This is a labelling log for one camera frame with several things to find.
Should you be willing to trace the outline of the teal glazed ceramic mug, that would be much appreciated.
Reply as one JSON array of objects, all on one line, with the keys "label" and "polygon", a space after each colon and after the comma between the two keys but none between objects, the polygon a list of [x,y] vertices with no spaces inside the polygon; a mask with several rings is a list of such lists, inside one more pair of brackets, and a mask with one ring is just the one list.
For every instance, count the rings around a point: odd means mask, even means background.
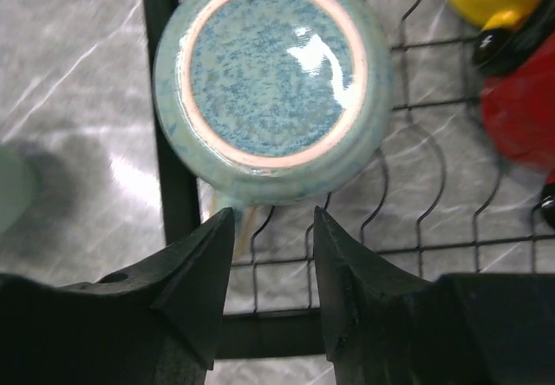
[{"label": "teal glazed ceramic mug", "polygon": [[183,0],[153,68],[164,134],[235,212],[335,191],[370,162],[393,107],[386,34],[365,0]]}]

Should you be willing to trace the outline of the red enamel mug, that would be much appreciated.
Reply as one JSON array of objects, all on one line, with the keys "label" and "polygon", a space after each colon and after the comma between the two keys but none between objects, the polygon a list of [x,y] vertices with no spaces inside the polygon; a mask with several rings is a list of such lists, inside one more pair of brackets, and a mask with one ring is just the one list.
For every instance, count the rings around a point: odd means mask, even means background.
[{"label": "red enamel mug", "polygon": [[554,36],[510,74],[485,79],[480,113],[499,153],[549,173],[539,210],[554,226]]}]

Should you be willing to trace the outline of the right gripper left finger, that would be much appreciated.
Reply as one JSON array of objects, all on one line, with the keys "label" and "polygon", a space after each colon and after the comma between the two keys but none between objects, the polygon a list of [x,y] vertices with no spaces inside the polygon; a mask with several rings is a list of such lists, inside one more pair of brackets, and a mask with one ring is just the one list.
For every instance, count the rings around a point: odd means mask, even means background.
[{"label": "right gripper left finger", "polygon": [[2,275],[2,383],[203,383],[217,353],[234,234],[227,208],[95,283]]}]

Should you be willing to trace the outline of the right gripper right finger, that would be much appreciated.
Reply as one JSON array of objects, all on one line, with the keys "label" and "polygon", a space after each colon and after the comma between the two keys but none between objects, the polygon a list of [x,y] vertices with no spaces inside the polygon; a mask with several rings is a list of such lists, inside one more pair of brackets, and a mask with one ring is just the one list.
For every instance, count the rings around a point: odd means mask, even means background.
[{"label": "right gripper right finger", "polygon": [[554,277],[405,272],[314,211],[326,356],[340,384],[551,384]]}]

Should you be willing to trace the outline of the mint green cup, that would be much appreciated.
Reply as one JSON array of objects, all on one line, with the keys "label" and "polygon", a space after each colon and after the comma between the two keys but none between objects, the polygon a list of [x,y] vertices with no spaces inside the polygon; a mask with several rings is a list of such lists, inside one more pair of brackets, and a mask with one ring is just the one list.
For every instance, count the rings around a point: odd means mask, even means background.
[{"label": "mint green cup", "polygon": [[37,193],[37,176],[20,154],[1,146],[1,233],[13,226]]}]

